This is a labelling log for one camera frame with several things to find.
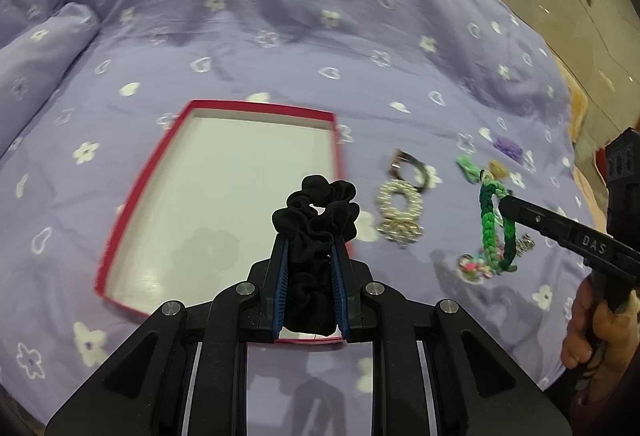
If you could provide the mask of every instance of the person's hand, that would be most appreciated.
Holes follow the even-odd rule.
[[[595,336],[607,343],[604,359],[598,366],[589,389],[588,401],[593,402],[611,392],[622,378],[640,342],[638,312],[640,302],[632,291],[626,311],[616,315],[601,301],[593,312],[594,298],[591,281],[585,279],[576,292],[571,308],[572,319],[566,328],[561,360],[568,369],[589,362],[593,350],[585,338],[588,324]]]

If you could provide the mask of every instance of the tile floor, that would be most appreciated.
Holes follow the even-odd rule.
[[[593,151],[640,118],[640,18],[630,0],[502,0],[538,31],[589,96],[576,165],[604,210]]]

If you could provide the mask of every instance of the scrunchie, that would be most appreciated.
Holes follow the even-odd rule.
[[[307,176],[302,189],[287,198],[287,207],[273,213],[276,230],[289,241],[289,288],[284,325],[295,332],[331,335],[335,331],[334,292],[329,254],[334,236],[345,243],[356,236],[360,207],[352,183],[329,184],[320,175]],[[324,212],[312,207],[324,207]]]

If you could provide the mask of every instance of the purple pillow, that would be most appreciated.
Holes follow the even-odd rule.
[[[0,49],[0,154],[47,101],[99,29],[89,7],[69,3]]]

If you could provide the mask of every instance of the purple bedsheet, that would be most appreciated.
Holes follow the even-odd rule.
[[[95,16],[95,37],[39,33],[69,3]],[[33,27],[39,39],[16,48]],[[457,270],[481,239],[479,188],[454,161],[465,153],[500,160],[517,196],[591,222],[572,180],[568,90],[543,39],[499,0],[0,0],[0,55],[43,45],[56,59],[44,98],[43,78],[30,94],[32,66],[0,66],[2,109],[17,80],[21,99],[44,103],[0,159],[0,381],[39,420],[136,327],[92,281],[130,185],[195,98],[334,111],[363,210],[358,259],[409,299],[459,301],[540,387],[562,373],[580,258],[532,233],[516,273],[475,285]],[[496,150],[497,136],[524,160]],[[431,174],[424,236],[406,250],[374,228],[397,148]],[[370,356],[366,344],[252,347],[249,434],[370,434]]]

